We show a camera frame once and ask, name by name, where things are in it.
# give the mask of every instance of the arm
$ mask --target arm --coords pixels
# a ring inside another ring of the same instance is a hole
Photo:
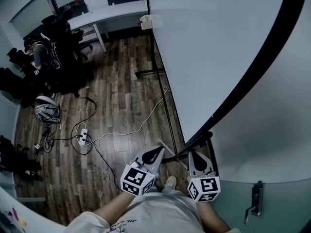
[[[127,192],[122,192],[108,204],[96,210],[94,213],[105,219],[109,225],[113,225],[123,215],[127,207],[135,198]]]
[[[44,56],[46,54],[46,50],[44,46],[35,46],[34,48],[34,60],[35,63],[33,63],[33,66],[38,69],[41,70],[42,67],[42,56]]]
[[[196,204],[205,230],[211,233],[225,233],[230,227],[217,215],[209,203]]]

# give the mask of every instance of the power strip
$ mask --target power strip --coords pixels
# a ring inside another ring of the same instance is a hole
[[[80,137],[80,140],[79,140],[79,145],[80,146],[84,146],[86,144],[87,133],[88,133],[87,129],[82,129],[81,130],[82,137]]]

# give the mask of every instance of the door handle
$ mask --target door handle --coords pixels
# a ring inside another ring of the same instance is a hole
[[[263,184],[262,181],[254,184],[252,188],[252,206],[245,211],[244,224],[248,226],[248,214],[260,216],[262,210]]]

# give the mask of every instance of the desk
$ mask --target desk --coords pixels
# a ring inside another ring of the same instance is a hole
[[[100,8],[98,10],[82,14],[78,17],[70,19],[68,22],[70,24],[71,30],[79,29],[83,26],[93,24],[95,33],[99,39],[99,42],[106,52],[103,39],[98,31],[98,28],[95,23],[109,20],[112,18],[123,17],[128,15],[135,15],[147,12],[147,1],[135,1],[135,2],[126,2],[117,5],[111,5],[108,7]]]

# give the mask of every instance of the wooden floor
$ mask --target wooden floor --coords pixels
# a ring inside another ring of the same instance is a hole
[[[106,43],[107,53],[103,53],[99,42],[92,43],[94,49],[85,49],[89,56],[88,66],[94,68],[95,79],[79,90],[82,97],[88,96],[97,104],[97,112],[86,122],[92,138],[105,133],[128,133],[138,130],[155,104],[162,98],[155,74],[136,78],[135,71],[151,68],[150,42],[145,35]],[[162,67],[158,51],[156,62]],[[167,86],[164,73],[163,85]],[[166,95],[178,150],[182,150],[181,132],[176,121],[172,95]],[[57,129],[54,138],[68,138],[72,127],[90,116],[94,105],[85,99],[77,99],[73,94],[57,94],[55,100],[61,107],[63,128]],[[17,126],[16,143],[30,147],[38,143],[43,133],[43,123],[35,120],[34,110],[21,109]],[[139,133],[128,136],[108,135],[96,142],[100,152],[113,168],[117,179],[135,154],[161,139],[172,150],[172,139],[163,103],[160,103],[151,118]],[[74,139],[77,150],[85,153]],[[30,151],[29,158],[35,158]],[[94,211],[119,194],[108,166],[95,149],[86,156],[77,154],[69,141],[56,141],[51,153],[41,153],[37,159],[43,166],[40,175],[43,181],[26,183],[15,175],[19,197],[45,197],[45,203],[27,204],[37,213],[63,225],[68,225],[83,211]],[[178,162],[162,164],[160,168],[160,188],[166,178],[178,178],[177,189],[186,192],[187,175]]]

